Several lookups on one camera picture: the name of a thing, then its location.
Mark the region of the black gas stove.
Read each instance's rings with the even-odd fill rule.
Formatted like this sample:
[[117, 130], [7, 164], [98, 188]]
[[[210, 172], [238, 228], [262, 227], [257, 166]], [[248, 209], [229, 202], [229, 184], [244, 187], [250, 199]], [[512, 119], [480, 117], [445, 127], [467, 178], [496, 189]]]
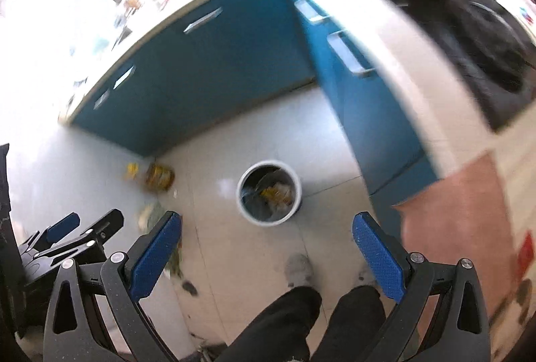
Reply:
[[494, 131], [535, 99], [535, 44], [496, 0], [390, 0], [440, 47]]

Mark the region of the grey right slipper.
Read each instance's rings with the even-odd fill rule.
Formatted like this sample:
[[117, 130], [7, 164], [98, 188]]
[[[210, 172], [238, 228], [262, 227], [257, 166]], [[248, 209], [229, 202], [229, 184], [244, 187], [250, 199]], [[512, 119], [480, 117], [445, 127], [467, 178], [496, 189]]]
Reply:
[[361, 264], [361, 267], [359, 268], [359, 270], [357, 272], [357, 276], [356, 276], [354, 285], [355, 285], [355, 287], [368, 286], [368, 287], [372, 287], [374, 289], [379, 289], [378, 282], [377, 282], [372, 270], [370, 269], [370, 267], [368, 266], [368, 264], [366, 262]]

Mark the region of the snack wrapper in bin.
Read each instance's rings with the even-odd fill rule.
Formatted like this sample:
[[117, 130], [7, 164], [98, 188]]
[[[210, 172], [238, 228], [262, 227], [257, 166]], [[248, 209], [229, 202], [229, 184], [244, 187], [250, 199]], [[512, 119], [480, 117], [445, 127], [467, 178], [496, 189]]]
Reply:
[[292, 187], [283, 183], [274, 183], [264, 188], [261, 196], [275, 207], [291, 206], [293, 201]]

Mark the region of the person's right leg black trousers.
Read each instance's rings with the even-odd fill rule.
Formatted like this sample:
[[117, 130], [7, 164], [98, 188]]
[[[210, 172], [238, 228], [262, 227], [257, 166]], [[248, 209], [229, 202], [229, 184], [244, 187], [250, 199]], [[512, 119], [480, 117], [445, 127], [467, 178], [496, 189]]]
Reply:
[[350, 290], [338, 301], [311, 361], [361, 361], [385, 320], [377, 289], [364, 285]]

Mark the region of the black wok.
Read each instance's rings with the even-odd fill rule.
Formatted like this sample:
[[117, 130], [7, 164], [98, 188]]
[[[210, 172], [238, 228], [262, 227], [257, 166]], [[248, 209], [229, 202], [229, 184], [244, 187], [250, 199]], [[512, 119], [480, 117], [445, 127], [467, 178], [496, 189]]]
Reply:
[[490, 80], [519, 93], [535, 70], [535, 44], [496, 0], [446, 0], [453, 33], [467, 56]]

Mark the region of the blue kitchen cabinets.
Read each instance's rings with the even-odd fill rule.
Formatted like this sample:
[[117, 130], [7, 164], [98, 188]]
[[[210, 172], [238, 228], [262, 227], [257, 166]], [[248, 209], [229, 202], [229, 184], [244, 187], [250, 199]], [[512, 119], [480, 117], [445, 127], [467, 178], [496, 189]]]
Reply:
[[76, 126], [142, 156], [280, 93], [317, 82], [342, 123], [383, 230], [436, 174], [378, 68], [309, 0], [208, 0], [166, 24], [98, 80]]

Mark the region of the grey left slipper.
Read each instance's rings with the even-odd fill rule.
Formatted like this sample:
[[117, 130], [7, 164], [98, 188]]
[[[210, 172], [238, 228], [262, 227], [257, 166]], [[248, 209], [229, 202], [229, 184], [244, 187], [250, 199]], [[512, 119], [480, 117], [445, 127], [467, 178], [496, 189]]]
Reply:
[[307, 256], [301, 253], [292, 254], [284, 268], [284, 276], [289, 288], [313, 287], [314, 270]]

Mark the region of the grey slipper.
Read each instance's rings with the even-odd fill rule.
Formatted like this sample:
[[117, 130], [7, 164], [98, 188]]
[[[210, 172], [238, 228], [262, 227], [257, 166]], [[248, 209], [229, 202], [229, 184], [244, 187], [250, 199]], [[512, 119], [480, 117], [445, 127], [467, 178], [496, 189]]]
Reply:
[[368, 266], [368, 264], [366, 262], [361, 264], [361, 267], [359, 268], [359, 270], [357, 272], [357, 276], [356, 276], [354, 285], [355, 285], [355, 287], [368, 286], [368, 287], [372, 287], [374, 289], [379, 289], [378, 282], [377, 282], [372, 270], [370, 269], [370, 267]]
[[292, 254], [284, 268], [284, 276], [289, 288], [313, 287], [314, 270], [307, 256], [301, 253]]

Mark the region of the person's leg black trousers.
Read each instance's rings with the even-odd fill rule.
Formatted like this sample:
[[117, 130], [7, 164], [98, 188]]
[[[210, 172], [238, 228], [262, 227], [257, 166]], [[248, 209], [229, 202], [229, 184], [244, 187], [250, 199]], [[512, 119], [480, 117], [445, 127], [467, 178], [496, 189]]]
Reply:
[[265, 308], [220, 354], [219, 361], [307, 361], [307, 337], [320, 314], [322, 297], [311, 287], [290, 289]]
[[364, 285], [350, 290], [338, 301], [311, 361], [361, 361], [385, 320], [377, 289]]

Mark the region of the white round trash bin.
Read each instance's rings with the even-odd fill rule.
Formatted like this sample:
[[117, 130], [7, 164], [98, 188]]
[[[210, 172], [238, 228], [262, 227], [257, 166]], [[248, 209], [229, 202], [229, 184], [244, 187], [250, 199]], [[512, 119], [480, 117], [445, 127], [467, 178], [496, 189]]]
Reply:
[[241, 215], [259, 227], [274, 227], [290, 220], [300, 209], [303, 187], [295, 170], [278, 160], [259, 161], [249, 167], [236, 186]]

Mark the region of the person's left leg black trousers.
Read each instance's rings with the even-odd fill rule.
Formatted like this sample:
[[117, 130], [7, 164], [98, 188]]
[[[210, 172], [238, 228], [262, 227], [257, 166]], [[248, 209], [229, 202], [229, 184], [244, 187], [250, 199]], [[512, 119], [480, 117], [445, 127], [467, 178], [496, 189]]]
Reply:
[[307, 361], [307, 337], [320, 314], [322, 297], [311, 287], [290, 289], [265, 308], [220, 354], [219, 361]]

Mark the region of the black trash bag liner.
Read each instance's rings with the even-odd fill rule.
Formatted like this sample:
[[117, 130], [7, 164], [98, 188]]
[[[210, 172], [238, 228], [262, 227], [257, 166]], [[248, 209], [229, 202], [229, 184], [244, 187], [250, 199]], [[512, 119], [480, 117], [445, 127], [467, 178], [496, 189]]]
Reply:
[[[275, 207], [262, 196], [261, 191], [274, 183], [283, 183], [292, 187], [293, 201], [291, 206]], [[273, 222], [286, 217], [295, 203], [295, 182], [286, 170], [274, 165], [262, 165], [253, 169], [240, 189], [241, 204], [247, 213], [260, 222]]]

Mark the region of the green vegetable scraps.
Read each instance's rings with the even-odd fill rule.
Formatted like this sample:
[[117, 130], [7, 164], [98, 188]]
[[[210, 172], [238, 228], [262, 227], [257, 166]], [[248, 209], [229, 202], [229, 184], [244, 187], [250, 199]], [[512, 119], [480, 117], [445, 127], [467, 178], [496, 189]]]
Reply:
[[172, 251], [169, 260], [166, 263], [165, 270], [166, 272], [173, 277], [182, 279], [184, 277], [182, 268], [182, 242], [178, 242]]

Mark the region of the white plastic bag of vegetables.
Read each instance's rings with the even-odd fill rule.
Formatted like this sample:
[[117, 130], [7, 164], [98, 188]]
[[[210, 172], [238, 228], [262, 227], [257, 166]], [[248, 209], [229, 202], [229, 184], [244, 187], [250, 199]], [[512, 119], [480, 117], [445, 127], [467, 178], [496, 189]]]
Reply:
[[152, 202], [147, 204], [139, 213], [137, 218], [139, 232], [141, 234], [149, 233], [164, 214], [165, 209], [162, 208], [160, 202]]

